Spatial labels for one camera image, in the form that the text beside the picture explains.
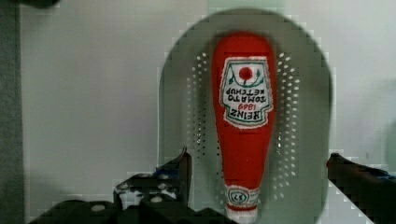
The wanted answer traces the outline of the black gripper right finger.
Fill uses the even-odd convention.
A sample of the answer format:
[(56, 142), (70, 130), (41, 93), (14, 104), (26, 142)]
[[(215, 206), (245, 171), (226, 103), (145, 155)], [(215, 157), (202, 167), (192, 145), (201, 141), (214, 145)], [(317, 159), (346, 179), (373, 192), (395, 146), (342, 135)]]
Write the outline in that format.
[(396, 181), (388, 172), (332, 153), (326, 162), (328, 179), (374, 224), (396, 223)]

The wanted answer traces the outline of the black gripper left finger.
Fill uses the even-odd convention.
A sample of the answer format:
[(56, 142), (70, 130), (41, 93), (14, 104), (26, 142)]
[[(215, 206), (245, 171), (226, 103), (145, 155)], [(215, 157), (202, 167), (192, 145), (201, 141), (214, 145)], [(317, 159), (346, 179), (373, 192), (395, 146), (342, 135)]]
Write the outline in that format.
[(191, 171), (191, 155), (183, 147), (178, 156), (157, 167), (153, 173), (136, 174), (119, 183), (113, 190), (114, 204), (125, 210), (160, 194), (187, 204)]

